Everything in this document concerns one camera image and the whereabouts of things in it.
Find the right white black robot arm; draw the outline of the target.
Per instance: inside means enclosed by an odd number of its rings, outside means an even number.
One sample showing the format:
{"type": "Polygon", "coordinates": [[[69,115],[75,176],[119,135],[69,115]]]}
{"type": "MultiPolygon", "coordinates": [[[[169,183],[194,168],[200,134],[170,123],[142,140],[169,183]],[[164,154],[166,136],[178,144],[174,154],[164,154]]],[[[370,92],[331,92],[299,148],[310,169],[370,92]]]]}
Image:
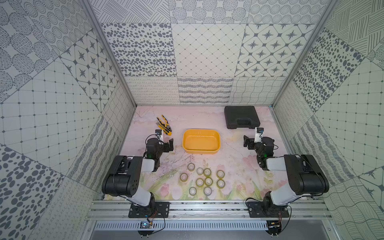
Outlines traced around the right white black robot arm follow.
{"type": "Polygon", "coordinates": [[[285,172],[288,182],[263,198],[265,212],[284,209],[301,197],[318,197],[327,193],[329,181],[312,155],[274,157],[275,140],[244,136],[244,147],[255,150],[259,167],[264,171],[285,172]]]}

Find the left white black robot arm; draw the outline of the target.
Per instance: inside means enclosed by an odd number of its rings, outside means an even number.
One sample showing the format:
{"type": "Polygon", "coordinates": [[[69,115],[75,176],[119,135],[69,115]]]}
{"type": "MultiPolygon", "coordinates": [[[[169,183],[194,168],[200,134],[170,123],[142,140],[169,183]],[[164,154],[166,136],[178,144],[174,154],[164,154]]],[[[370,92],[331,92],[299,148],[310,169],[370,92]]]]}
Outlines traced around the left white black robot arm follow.
{"type": "Polygon", "coordinates": [[[140,187],[140,177],[142,173],[156,172],[162,154],[173,150],[173,139],[164,142],[160,136],[153,135],[146,140],[143,156],[116,156],[102,182],[102,193],[123,197],[140,210],[154,211],[155,197],[140,187]]]}

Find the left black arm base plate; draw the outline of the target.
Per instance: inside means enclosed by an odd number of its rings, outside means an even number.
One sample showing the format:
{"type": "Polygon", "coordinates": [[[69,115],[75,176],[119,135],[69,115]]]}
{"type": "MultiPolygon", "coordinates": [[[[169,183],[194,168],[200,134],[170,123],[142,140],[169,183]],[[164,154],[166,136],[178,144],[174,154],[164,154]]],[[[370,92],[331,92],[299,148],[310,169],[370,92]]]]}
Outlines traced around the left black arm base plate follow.
{"type": "Polygon", "coordinates": [[[153,202],[148,207],[131,205],[129,218],[168,218],[170,202],[153,202]]]}

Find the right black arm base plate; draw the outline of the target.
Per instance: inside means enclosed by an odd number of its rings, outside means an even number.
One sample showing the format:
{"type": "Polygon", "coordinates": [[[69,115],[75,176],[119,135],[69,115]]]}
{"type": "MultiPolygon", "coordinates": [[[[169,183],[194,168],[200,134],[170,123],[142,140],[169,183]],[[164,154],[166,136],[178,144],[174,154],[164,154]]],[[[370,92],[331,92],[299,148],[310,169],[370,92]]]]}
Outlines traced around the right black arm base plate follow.
{"type": "Polygon", "coordinates": [[[290,213],[285,206],[271,205],[265,207],[262,202],[247,201],[250,218],[288,218],[290,213]]]}

